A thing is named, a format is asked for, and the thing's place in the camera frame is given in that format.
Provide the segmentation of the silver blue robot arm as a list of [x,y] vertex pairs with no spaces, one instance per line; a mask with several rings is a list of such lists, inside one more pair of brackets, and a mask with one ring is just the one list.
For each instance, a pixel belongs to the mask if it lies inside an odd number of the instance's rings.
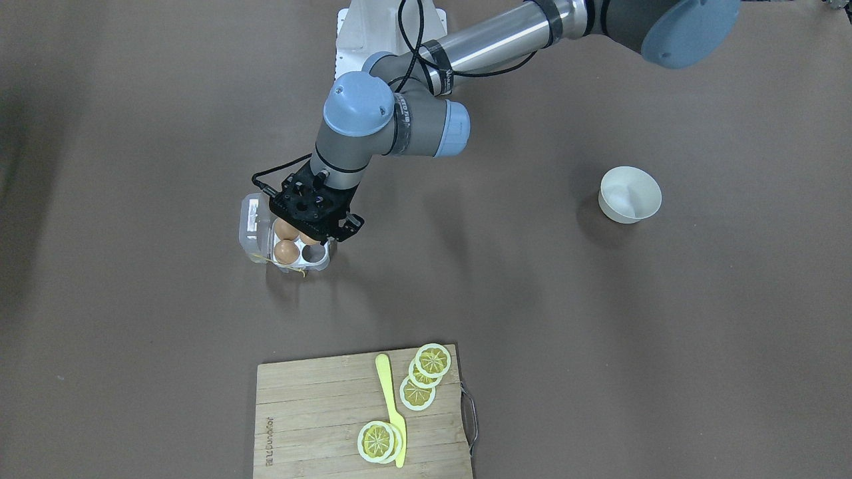
[[350,204],[370,160],[456,156],[471,134],[465,106],[447,100],[458,82],[517,70],[563,39],[602,35],[664,68],[708,57],[736,24],[738,1],[525,1],[517,8],[425,40],[424,24],[407,50],[375,52],[338,76],[323,104],[313,152],[280,188],[252,176],[277,218],[311,240],[342,242],[364,219]]

